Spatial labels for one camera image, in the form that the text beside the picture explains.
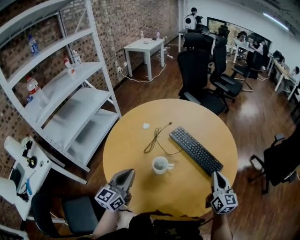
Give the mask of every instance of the black keyboard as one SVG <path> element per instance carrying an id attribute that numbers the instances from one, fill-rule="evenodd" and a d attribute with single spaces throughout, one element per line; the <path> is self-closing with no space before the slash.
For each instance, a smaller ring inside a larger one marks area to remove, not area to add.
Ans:
<path id="1" fill-rule="evenodd" d="M 223 168 L 223 165 L 182 127 L 169 135 L 209 176 Z"/>

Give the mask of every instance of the metal shelf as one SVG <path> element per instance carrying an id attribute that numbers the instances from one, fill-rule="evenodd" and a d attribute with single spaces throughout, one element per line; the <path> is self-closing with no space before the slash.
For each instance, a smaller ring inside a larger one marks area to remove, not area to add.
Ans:
<path id="1" fill-rule="evenodd" d="M 110 97 L 110 92 L 79 89 L 47 123 L 44 132 L 67 151 L 81 130 Z"/>
<path id="2" fill-rule="evenodd" d="M 31 7 L 14 17 L 0 27 L 0 48 L 27 28 L 57 14 L 60 9 L 68 5 L 71 1 L 72 0 L 49 0 Z"/>
<path id="3" fill-rule="evenodd" d="M 63 48 L 64 46 L 92 33 L 92 29 L 86 29 L 79 31 L 75 34 L 70 35 L 67 38 L 63 38 L 55 43 L 47 46 L 37 55 L 29 58 L 24 62 L 7 80 L 10 88 L 13 88 L 30 70 L 37 66 L 41 61 L 45 60 L 51 54 L 55 53 L 57 50 Z"/>
<path id="4" fill-rule="evenodd" d="M 67 152 L 86 166 L 118 117 L 115 112 L 100 109 Z"/>
<path id="5" fill-rule="evenodd" d="M 39 108 L 37 99 L 33 99 L 25 106 L 26 114 L 34 120 L 40 128 L 54 110 L 65 100 L 81 83 L 100 70 L 99 62 L 84 62 L 77 73 L 77 79 L 71 78 L 67 70 L 63 70 L 53 78 L 42 90 L 49 99 L 46 108 Z"/>

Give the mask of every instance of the person's arm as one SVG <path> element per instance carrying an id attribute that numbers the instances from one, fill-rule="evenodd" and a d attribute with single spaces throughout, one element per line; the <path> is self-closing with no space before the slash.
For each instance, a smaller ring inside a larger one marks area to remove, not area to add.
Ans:
<path id="1" fill-rule="evenodd" d="M 211 227 L 211 240 L 232 240 L 232 234 L 229 229 L 228 220 L 226 214 L 216 214 L 214 212 L 214 218 Z"/>
<path id="2" fill-rule="evenodd" d="M 92 238 L 97 239 L 108 233 L 112 233 L 117 230 L 119 220 L 119 211 L 112 212 L 110 210 L 105 210 L 103 216 L 101 217 L 97 227 L 95 228 Z"/>

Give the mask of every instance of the ceiling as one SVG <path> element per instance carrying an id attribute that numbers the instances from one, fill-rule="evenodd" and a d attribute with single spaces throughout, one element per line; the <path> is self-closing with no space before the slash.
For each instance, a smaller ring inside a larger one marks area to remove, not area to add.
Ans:
<path id="1" fill-rule="evenodd" d="M 267 13 L 300 37 L 300 0 L 221 0 Z"/>

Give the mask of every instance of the wooden floor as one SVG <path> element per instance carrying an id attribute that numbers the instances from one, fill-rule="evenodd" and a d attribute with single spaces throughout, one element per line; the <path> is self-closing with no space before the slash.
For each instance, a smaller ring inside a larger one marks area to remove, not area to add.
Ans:
<path id="1" fill-rule="evenodd" d="M 120 110 L 126 114 L 134 107 L 162 98 L 178 98 L 182 86 L 182 79 L 177 65 L 177 47 L 171 46 L 169 50 L 173 59 L 167 59 L 167 66 L 160 77 L 151 83 L 137 83 L 126 80 L 115 91 Z M 156 76 L 161 67 L 158 59 L 152 57 L 152 75 Z M 232 62 L 227 64 L 227 73 L 232 73 Z M 145 81 L 147 68 L 139 67 L 134 71 L 134 78 Z M 236 141 L 239 154 L 239 172 L 236 176 L 233 189 L 238 195 L 239 206 L 228 215 L 230 228 L 235 240 L 296 240 L 300 239 L 300 182 L 271 186 L 267 195 L 261 195 L 262 182 L 259 180 L 252 184 L 247 182 L 249 176 L 258 173 L 249 166 L 252 154 L 263 157 L 263 151 L 271 145 L 274 135 L 284 133 L 289 136 L 295 129 L 290 116 L 293 103 L 289 103 L 284 93 L 274 92 L 275 84 L 267 79 L 265 81 L 249 80 L 254 88 L 252 93 L 242 92 L 236 102 L 228 102 L 229 113 L 221 114 L 220 118 L 229 127 Z M 105 141 L 100 145 L 97 153 L 90 161 L 90 173 L 86 173 L 72 164 L 67 169 L 84 177 L 86 186 L 75 183 L 56 172 L 50 172 L 42 191 L 56 194 L 92 194 L 106 183 L 102 153 Z M 53 212 L 61 216 L 60 203 L 54 202 Z M 209 219 L 211 213 L 204 216 Z M 57 225 L 61 234 L 68 232 L 68 227 Z M 205 232 L 210 232 L 210 225 L 203 226 Z M 33 222 L 27 221 L 25 230 L 31 240 L 46 238 L 37 229 Z"/>

